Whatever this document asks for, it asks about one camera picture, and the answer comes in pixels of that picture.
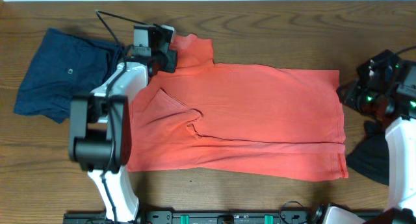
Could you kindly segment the orange t-shirt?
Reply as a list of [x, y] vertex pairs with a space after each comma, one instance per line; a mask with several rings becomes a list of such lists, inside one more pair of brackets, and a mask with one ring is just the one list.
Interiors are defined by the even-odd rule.
[[172, 46], [176, 71], [158, 73], [130, 105], [129, 171], [348, 176], [337, 70], [216, 63], [212, 41], [193, 34]]

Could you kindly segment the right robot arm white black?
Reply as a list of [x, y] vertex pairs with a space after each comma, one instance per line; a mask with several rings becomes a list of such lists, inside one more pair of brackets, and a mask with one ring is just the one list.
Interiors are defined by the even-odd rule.
[[318, 223], [415, 222], [415, 62], [385, 50], [357, 68], [358, 78], [337, 89], [340, 102], [382, 124], [389, 153], [389, 195], [381, 214], [329, 205]]

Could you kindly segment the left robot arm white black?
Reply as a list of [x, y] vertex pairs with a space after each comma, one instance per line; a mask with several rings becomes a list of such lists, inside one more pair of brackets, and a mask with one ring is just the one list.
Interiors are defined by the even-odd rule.
[[135, 25], [133, 44], [122, 51], [115, 72], [89, 93], [71, 101], [69, 156], [96, 185], [105, 204], [98, 214], [65, 214], [64, 223], [139, 223], [140, 202], [126, 169], [132, 137], [129, 105], [159, 71], [176, 70], [170, 49], [176, 30]]

